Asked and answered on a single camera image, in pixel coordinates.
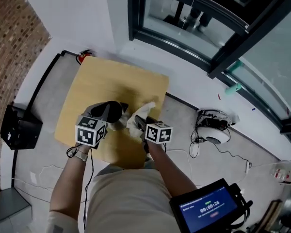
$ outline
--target person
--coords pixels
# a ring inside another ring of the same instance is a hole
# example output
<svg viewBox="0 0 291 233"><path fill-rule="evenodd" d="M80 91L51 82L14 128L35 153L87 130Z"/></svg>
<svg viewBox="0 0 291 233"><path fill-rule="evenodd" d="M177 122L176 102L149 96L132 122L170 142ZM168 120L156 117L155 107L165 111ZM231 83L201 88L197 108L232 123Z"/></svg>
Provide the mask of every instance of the person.
<svg viewBox="0 0 291 233"><path fill-rule="evenodd" d="M194 27L197 21L197 18L200 16L200 14L201 14L201 11L199 9L192 8L189 16L186 19L186 26L184 28L187 29L189 26ZM197 29L203 33L208 27L208 24L211 19L212 19L212 16L209 16L208 14L204 12L199 19L199 25Z"/></svg>
<svg viewBox="0 0 291 233"><path fill-rule="evenodd" d="M160 145L147 143L153 160L147 157L144 168L108 165L93 179L85 232L180 232L169 200L196 186ZM79 151L88 154L89 147ZM68 159L51 196L47 233L79 232L85 163L77 156Z"/></svg>

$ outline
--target wire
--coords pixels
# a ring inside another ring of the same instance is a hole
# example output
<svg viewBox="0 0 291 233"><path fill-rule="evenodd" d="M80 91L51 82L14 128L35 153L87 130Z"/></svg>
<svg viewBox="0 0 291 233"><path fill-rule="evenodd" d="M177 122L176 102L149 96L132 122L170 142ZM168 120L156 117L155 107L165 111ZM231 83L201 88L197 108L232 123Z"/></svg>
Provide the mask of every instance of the wire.
<svg viewBox="0 0 291 233"><path fill-rule="evenodd" d="M189 163L190 170L191 170L191 180L192 180L192 166L191 166L191 163L190 163L190 160L189 160L189 155L188 155L187 151L185 151L185 150L168 150L167 152L173 152L173 151L183 151L183 152L185 152L186 157L188 158L188 163Z"/></svg>
<svg viewBox="0 0 291 233"><path fill-rule="evenodd" d="M229 129L227 129L228 133L229 133L229 140L227 142L229 142L231 140L231 132L229 131Z"/></svg>
<svg viewBox="0 0 291 233"><path fill-rule="evenodd" d="M193 142L191 142L191 144L190 144L190 151L189 151L189 155L190 155L190 157L192 158L192 159L195 159L197 156L198 156L198 153L199 153L199 143L198 143L198 149L197 149L197 154L196 154L196 156L192 156L191 155L191 145L195 145Z"/></svg>
<svg viewBox="0 0 291 233"><path fill-rule="evenodd" d="M242 158L240 155L232 155L231 153L230 153L230 151L220 151L219 150L219 148L214 144L214 146L218 149L218 151L220 152L220 153L229 153L230 154L230 156L232 156L233 158L234 157L239 157L239 158L241 158L241 159L243 159L244 161L247 161L247 162L249 162L249 167L251 168L252 167L252 163L249 161L249 160L247 160L247 159L245 159L245 158Z"/></svg>
<svg viewBox="0 0 291 233"><path fill-rule="evenodd" d="M58 166L55 166L55 165L44 166L44 167L42 168L41 172L38 174L38 177L39 177L39 180L40 180L40 182L41 182L40 175L42 174L43 170L44 170L45 168L48 168L48 167L51 167L51 166L53 166L53 167L55 167L55 168L58 168L58 169L61 169L61 170L63 170L63 168L61 168L61 167L58 167Z"/></svg>
<svg viewBox="0 0 291 233"><path fill-rule="evenodd" d="M47 190L47 191L50 192L50 193L52 193L53 191L50 191L49 189L54 189L53 187L47 187L47 188L45 188L45 187L41 187L41 186L38 186L38 185L29 184L29 183L27 183L27 182L24 182L24 181L22 181L22 180L20 180L20 179L16 179L16 178L11 178L11 179L12 179L12 180L16 180L16 181L21 181L21 182L23 182L23 183L25 183L25 184L31 185L31 186L36 187L36 188L42 188L42 189L44 189L44 190Z"/></svg>
<svg viewBox="0 0 291 233"><path fill-rule="evenodd" d="M79 65L81 65L80 61L78 60L78 57L79 57L79 56L80 56L80 54L78 54L78 55L76 56L76 61L78 62Z"/></svg>
<svg viewBox="0 0 291 233"><path fill-rule="evenodd" d="M73 156L75 156L75 155L76 155L76 153L77 153L77 150L76 150L76 151L74 151L74 152L73 152L73 153L71 153L71 154L70 154L70 152L71 152L73 149L76 149L76 148L78 148L79 146L81 146L81 143L77 144L77 145L76 145L76 146L74 146L74 147L70 147L70 148L68 148L68 149L67 149L67 152L66 152L66 154L67 154L68 158L72 158Z"/></svg>
<svg viewBox="0 0 291 233"><path fill-rule="evenodd" d="M85 226L86 226L87 189L88 189L89 184L92 181L92 177L93 177L93 174L94 174L94 163L93 163L93 151L92 151L92 148L90 148L90 150L91 150L91 161L92 161L92 175L91 175L91 178L89 179L89 182L87 183L87 185L85 187L85 205L84 205L84 216L83 216L84 229L85 229Z"/></svg>
<svg viewBox="0 0 291 233"><path fill-rule="evenodd" d="M186 23L187 18L188 18L188 17L185 18L181 30L183 29L183 27L184 27L184 25L185 25L185 23Z"/></svg>
<svg viewBox="0 0 291 233"><path fill-rule="evenodd" d="M47 201L47 200L43 200L43 199L37 198L37 197L35 197L35 196L33 196L33 195L31 195L31 194L25 192L24 190L22 190L22 189L20 189L20 188L18 188L18 187L15 187L15 188L16 188L17 190L22 191L23 193L27 194L27 195L30 196L30 197L33 197L33 198L35 198L35 199L37 199L37 200L44 201L44 202L46 202L46 203L50 203L50 201Z"/></svg>
<svg viewBox="0 0 291 233"><path fill-rule="evenodd" d="M252 166L251 168L254 168L254 167L259 167L259 166L274 165L274 164L291 164L291 161L286 161L286 162L274 162L274 163L266 163L266 164L261 164L261 165Z"/></svg>

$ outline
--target timer display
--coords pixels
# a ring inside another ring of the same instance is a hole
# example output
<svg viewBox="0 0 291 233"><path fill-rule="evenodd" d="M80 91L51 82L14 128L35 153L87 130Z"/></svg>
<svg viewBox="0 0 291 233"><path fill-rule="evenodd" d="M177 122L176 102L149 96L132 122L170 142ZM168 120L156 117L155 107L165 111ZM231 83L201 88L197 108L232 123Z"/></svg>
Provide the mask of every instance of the timer display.
<svg viewBox="0 0 291 233"><path fill-rule="evenodd" d="M203 213L203 212L205 212L207 210L211 210L213 207L215 207L215 206L217 206L219 204L220 204L220 202L219 201L216 201L213 204L209 204L207 207L201 208L200 209L200 212Z"/></svg>
<svg viewBox="0 0 291 233"><path fill-rule="evenodd" d="M180 205L191 233L214 223L237 208L225 187Z"/></svg>

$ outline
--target wooden table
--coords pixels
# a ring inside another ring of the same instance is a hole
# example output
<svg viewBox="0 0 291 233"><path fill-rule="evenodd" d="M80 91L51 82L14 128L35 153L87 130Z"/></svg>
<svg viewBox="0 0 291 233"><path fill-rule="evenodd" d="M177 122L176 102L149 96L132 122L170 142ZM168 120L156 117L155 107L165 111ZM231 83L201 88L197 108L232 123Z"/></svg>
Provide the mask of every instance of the wooden table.
<svg viewBox="0 0 291 233"><path fill-rule="evenodd" d="M95 103L116 100L129 105L134 113L145 103L156 102L150 116L158 119L168 77L126 64L86 57L73 80L60 113L55 138L69 146L75 144L75 123L78 115ZM128 129L108 130L93 157L123 168L140 168L145 153L140 138L132 138Z"/></svg>

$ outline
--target black cable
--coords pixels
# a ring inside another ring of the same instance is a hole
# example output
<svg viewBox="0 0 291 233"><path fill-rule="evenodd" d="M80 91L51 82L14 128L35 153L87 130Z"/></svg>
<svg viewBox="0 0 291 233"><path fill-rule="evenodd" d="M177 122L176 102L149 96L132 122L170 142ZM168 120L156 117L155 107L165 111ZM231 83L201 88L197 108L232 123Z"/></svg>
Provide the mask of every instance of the black cable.
<svg viewBox="0 0 291 233"><path fill-rule="evenodd" d="M81 65L80 61L78 60L78 57L79 57L79 56L80 56L80 54L78 54L78 55L76 56L76 61L78 62L79 65Z"/></svg>
<svg viewBox="0 0 291 233"><path fill-rule="evenodd" d="M219 148L214 144L214 146L218 149L218 151L220 152L220 153L229 153L230 154L230 156L232 156L233 158L234 157L239 157L239 158L241 158L241 159L243 159L244 161L247 161L247 162L249 162L249 167L251 167L252 166L252 163L249 161L249 160L247 160L247 159L245 159L245 158L242 158L240 155L232 155L229 151L220 151L219 150Z"/></svg>
<svg viewBox="0 0 291 233"><path fill-rule="evenodd" d="M228 133L229 133L229 140L227 142L229 142L231 140L231 132L229 131L229 129L227 129Z"/></svg>
<svg viewBox="0 0 291 233"><path fill-rule="evenodd" d="M197 156L198 156L198 153L199 153L199 143L198 143L198 150L197 150L197 155L196 156L192 156L191 155L191 145L195 145L193 142L191 142L191 144L190 144L190 150L189 150L189 155L190 155L190 157L192 158L192 159L195 159Z"/></svg>
<svg viewBox="0 0 291 233"><path fill-rule="evenodd" d="M191 143L190 143L190 146L189 146L189 155L191 158L195 159L197 156L198 156L198 153L199 153L199 135L198 135L198 132L197 132L197 126L198 126L198 121L200 120L200 118L203 116L203 114L200 114L199 116L197 116L197 119L196 119L196 122L195 122L195 126L194 126L194 130L191 134ZM196 156L192 156L191 155L191 146L192 145L196 145L198 144L198 150L197 150L197 155Z"/></svg>
<svg viewBox="0 0 291 233"><path fill-rule="evenodd" d="M74 151L74 153L72 153L72 154L70 154L70 152L71 152L73 149L76 149L76 148L78 148L79 146L81 146L81 144L80 144L80 143L79 143L79 144L77 144L77 145L76 145L76 146L74 146L74 147L70 147L70 148L68 148L68 149L67 149L67 152L66 152L66 154L67 154L68 158L72 158L73 156L75 156L75 155L76 155L77 151Z"/></svg>
<svg viewBox="0 0 291 233"><path fill-rule="evenodd" d="M91 150L91 161L92 161L92 175L91 175L91 178L89 179L89 182L87 183L87 185L85 187L85 205L84 205L84 216L83 216L84 229L85 229L85 226L86 226L87 189L88 189L89 184L92 181L92 177L93 177L93 174L94 174L94 163L93 163L93 151L92 151L92 148L90 148L90 150Z"/></svg>

